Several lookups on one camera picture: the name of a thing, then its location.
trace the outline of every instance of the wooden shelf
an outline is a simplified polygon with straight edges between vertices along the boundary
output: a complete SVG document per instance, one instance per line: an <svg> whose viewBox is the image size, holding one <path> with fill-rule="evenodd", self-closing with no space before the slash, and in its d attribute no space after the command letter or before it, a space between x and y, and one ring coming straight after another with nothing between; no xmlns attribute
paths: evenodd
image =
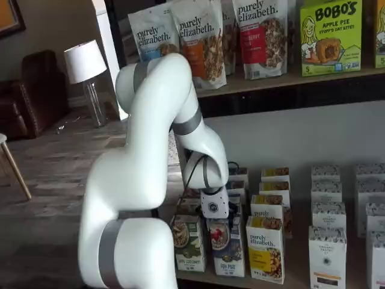
<svg viewBox="0 0 385 289"><path fill-rule="evenodd" d="M373 61L364 61L361 70L357 72L335 73L308 77L303 77L301 75L300 66L295 66L291 69L289 68L288 73L282 76L256 80L244 79L243 67L239 66L237 67L237 71L234 75L227 77L227 85L217 90L205 90L203 92L198 92L198 98L385 73L385 69L374 68L372 62Z"/></svg>
<svg viewBox="0 0 385 289"><path fill-rule="evenodd" d="M304 219L304 216L310 216L310 209L307 212L302 211L294 215L295 221ZM365 240L357 238L353 224L353 208L348 211L350 219L348 221L348 256L346 262L346 289L366 288L366 254ZM219 284L238 288L263 288L263 289L309 289L309 245L308 245L308 227L309 220L302 222L300 226L294 227L294 238L287 240L285 252L285 282L283 285L273 284L271 282L261 281L250 277L250 265L246 260L247 275L244 278L221 277L215 274L214 264L211 256L208 256L208 267L204 273L183 272L177 270L177 278Z"/></svg>

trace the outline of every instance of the cartoon illustration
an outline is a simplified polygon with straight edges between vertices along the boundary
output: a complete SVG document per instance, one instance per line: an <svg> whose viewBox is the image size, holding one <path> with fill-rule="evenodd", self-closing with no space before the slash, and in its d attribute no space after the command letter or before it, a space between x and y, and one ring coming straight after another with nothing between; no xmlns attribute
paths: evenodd
<svg viewBox="0 0 385 289"><path fill-rule="evenodd" d="M378 53L385 54L385 6L382 6L378 14L376 49Z"/></svg>
<svg viewBox="0 0 385 289"><path fill-rule="evenodd" d="M302 25L302 59L307 63L319 63L316 54L316 44L318 42L315 35L315 21L307 16Z"/></svg>

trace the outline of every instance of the picture frame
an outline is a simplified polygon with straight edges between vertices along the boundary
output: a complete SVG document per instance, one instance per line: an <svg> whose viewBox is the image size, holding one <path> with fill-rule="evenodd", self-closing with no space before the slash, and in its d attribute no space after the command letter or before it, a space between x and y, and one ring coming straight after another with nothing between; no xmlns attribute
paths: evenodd
<svg viewBox="0 0 385 289"><path fill-rule="evenodd" d="M26 29L16 0L0 0L0 11L0 39Z"/></svg>

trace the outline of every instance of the robotic arm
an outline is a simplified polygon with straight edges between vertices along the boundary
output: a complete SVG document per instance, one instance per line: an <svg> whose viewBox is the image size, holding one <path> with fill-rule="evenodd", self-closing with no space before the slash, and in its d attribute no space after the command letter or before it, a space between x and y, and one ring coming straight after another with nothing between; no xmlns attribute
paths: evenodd
<svg viewBox="0 0 385 289"><path fill-rule="evenodd" d="M127 66L116 89L120 105L131 115L128 143L100 156L88 176L78 247L81 275L97 288L177 288L168 225L152 218L119 220L119 212L163 203L172 125L180 144L194 151L183 180L202 190L206 217L226 218L226 153L219 136L203 123L183 56Z"/></svg>

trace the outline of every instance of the white lampshade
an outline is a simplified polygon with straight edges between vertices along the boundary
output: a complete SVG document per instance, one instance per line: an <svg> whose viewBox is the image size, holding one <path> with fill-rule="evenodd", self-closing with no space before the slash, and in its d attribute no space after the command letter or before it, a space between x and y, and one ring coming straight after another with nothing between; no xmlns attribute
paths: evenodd
<svg viewBox="0 0 385 289"><path fill-rule="evenodd" d="M83 82L104 72L107 67L96 40L64 51L71 84Z"/></svg>

